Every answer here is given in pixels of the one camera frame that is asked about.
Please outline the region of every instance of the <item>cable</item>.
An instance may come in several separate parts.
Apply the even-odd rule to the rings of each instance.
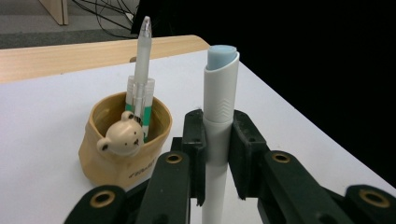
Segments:
[[[120,3],[120,0],[117,0],[117,3],[118,3],[118,5],[119,5],[119,7],[113,6],[113,5],[111,4],[111,0],[110,0],[109,2],[108,2],[108,1],[106,2],[106,1],[104,1],[104,0],[100,0],[102,3],[99,3],[98,0],[95,0],[94,2],[93,2],[93,1],[88,1],[88,0],[79,0],[80,2],[87,3],[88,5],[94,5],[94,10],[92,10],[92,9],[90,9],[90,8],[88,8],[88,7],[86,7],[86,6],[84,6],[83,4],[79,3],[78,0],[72,0],[72,1],[73,1],[77,6],[79,6],[80,8],[82,8],[83,10],[86,10],[86,11],[90,12],[91,14],[95,15],[95,16],[96,16],[96,20],[98,21],[99,26],[100,26],[101,29],[102,29],[105,33],[107,33],[108,35],[113,35],[113,36],[115,36],[115,37],[128,38],[128,39],[136,39],[136,38],[138,37],[138,35],[130,35],[130,36],[126,36],[126,35],[115,35],[115,34],[109,32],[107,29],[105,29],[105,28],[103,27],[103,25],[102,25],[101,19],[104,19],[104,20],[106,20],[106,21],[109,21],[109,22],[112,22],[112,23],[118,25],[118,26],[121,27],[121,28],[124,28],[124,29],[126,29],[126,30],[128,30],[128,31],[131,31],[131,28],[128,28],[128,27],[126,27],[125,25],[119,24],[118,22],[113,21],[113,20],[111,20],[111,19],[109,19],[109,18],[107,18],[107,17],[105,17],[105,16],[102,15],[102,13],[104,12],[105,9],[115,11],[115,12],[121,14],[121,15],[128,21],[128,23],[129,23],[129,24],[131,25],[131,27],[132,27],[133,22],[127,17],[126,13],[130,13],[130,14],[132,14],[133,16],[135,16],[135,13],[133,13],[133,12],[125,5],[125,3],[123,2],[123,0],[121,0],[121,3]]]

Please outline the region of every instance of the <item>bear face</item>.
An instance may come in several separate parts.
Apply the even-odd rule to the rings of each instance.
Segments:
[[[108,128],[106,137],[97,142],[96,148],[119,156],[134,156],[143,146],[143,138],[142,126],[136,121],[134,113],[124,111],[121,120]]]

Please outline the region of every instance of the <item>pen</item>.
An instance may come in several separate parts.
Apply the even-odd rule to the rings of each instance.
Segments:
[[[143,19],[137,39],[137,55],[134,68],[134,88],[136,92],[133,97],[134,115],[142,124],[145,107],[146,84],[149,78],[149,55],[151,51],[151,20],[148,16]]]
[[[227,177],[228,147],[233,124],[239,52],[215,45],[207,52],[204,117],[207,154],[202,223],[220,224]]]

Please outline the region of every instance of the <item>cup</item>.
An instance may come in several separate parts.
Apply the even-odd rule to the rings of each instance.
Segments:
[[[148,141],[132,156],[120,156],[98,150],[97,142],[105,138],[108,128],[119,121],[125,111],[126,92],[116,93],[98,102],[85,126],[85,134],[78,151],[82,171],[96,186],[117,185],[128,189],[152,173],[163,143],[172,126],[172,116],[156,97],[152,101]]]

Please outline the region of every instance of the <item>black cable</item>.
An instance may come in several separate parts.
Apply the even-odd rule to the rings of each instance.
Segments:
[[[103,10],[105,10],[105,8],[107,8],[107,9],[109,9],[109,10],[114,10],[114,11],[120,13],[121,15],[123,15],[123,16],[126,18],[126,20],[127,20],[127,21],[131,24],[131,26],[132,26],[132,21],[130,21],[129,18],[126,16],[126,11],[122,8],[122,6],[120,5],[120,2],[118,2],[118,3],[119,3],[119,6],[120,6],[120,8],[118,8],[118,7],[112,6],[111,4],[109,4],[108,2],[105,2],[105,1],[103,1],[103,0],[101,0],[101,2],[102,2],[103,4],[98,3],[98,0],[95,0],[95,2],[88,1],[88,0],[80,0],[81,2],[85,2],[85,3],[88,3],[88,4],[93,4],[93,5],[94,5],[94,10],[91,10],[91,9],[89,9],[88,7],[84,6],[83,4],[79,3],[78,0],[72,0],[72,1],[73,1],[76,5],[78,5],[79,7],[81,7],[82,9],[84,9],[84,10],[86,10],[86,11],[92,13],[93,15],[95,15],[95,16],[96,16],[96,20],[97,20],[98,23],[99,23],[99,26],[100,26],[101,29],[102,29],[105,33],[107,33],[108,35],[113,35],[113,36],[115,36],[115,37],[128,38],[128,39],[135,39],[135,38],[137,38],[137,35],[131,35],[131,36],[126,36],[126,35],[115,35],[115,34],[109,32],[107,29],[105,29],[105,28],[103,27],[102,23],[101,23],[101,19],[104,19],[104,20],[106,20],[106,21],[110,21],[110,22],[112,22],[112,23],[118,25],[119,27],[122,27],[122,28],[124,28],[124,29],[126,29],[126,30],[128,30],[128,31],[131,31],[130,28],[128,28],[128,27],[126,27],[126,26],[124,26],[124,25],[122,25],[122,24],[119,24],[118,22],[113,21],[113,20],[111,20],[111,19],[109,19],[109,18],[106,18],[105,16],[101,15],[101,13],[103,12]],[[98,6],[99,6],[99,7],[102,7],[102,9],[100,10],[100,13],[98,12]]]

